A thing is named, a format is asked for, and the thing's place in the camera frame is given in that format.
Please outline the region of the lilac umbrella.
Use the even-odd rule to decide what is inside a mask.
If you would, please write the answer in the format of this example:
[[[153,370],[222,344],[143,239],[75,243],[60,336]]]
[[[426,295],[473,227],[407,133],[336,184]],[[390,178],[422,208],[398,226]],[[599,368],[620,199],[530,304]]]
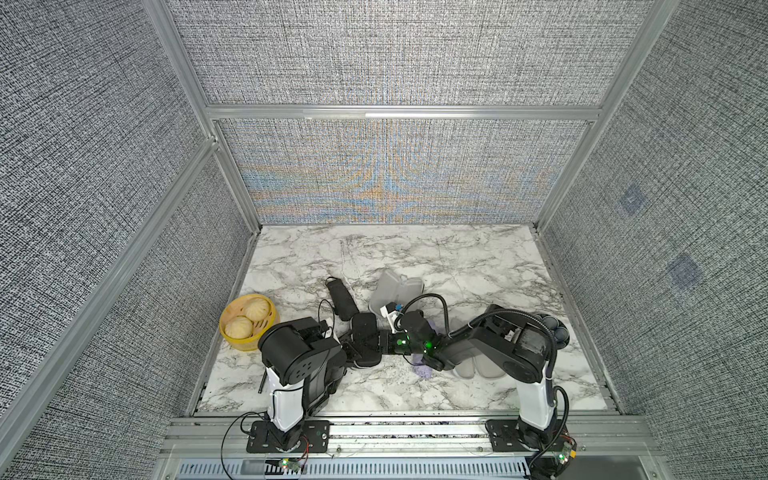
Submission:
[[[422,380],[430,380],[434,377],[435,370],[424,362],[422,354],[411,354],[406,358],[410,363],[412,372]]]

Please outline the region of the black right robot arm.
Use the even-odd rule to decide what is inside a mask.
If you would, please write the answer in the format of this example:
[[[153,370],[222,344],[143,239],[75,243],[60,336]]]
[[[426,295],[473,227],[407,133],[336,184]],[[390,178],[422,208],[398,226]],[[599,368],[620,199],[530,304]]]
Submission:
[[[550,448],[565,432],[556,416],[553,370],[558,353],[570,343],[559,319],[491,305],[486,312],[445,335],[419,310],[403,311],[393,328],[379,332],[383,355],[419,355],[435,371],[453,370],[469,359],[484,357],[516,382],[519,415],[517,441],[530,451]]]

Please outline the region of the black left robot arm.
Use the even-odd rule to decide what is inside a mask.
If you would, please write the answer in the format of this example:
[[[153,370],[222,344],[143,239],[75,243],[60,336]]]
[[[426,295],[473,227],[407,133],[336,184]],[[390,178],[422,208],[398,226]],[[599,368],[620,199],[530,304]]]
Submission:
[[[313,416],[337,391],[347,355],[326,322],[311,317],[279,323],[259,339],[266,367],[266,413],[253,422],[246,451],[253,454],[323,453],[330,423]]]

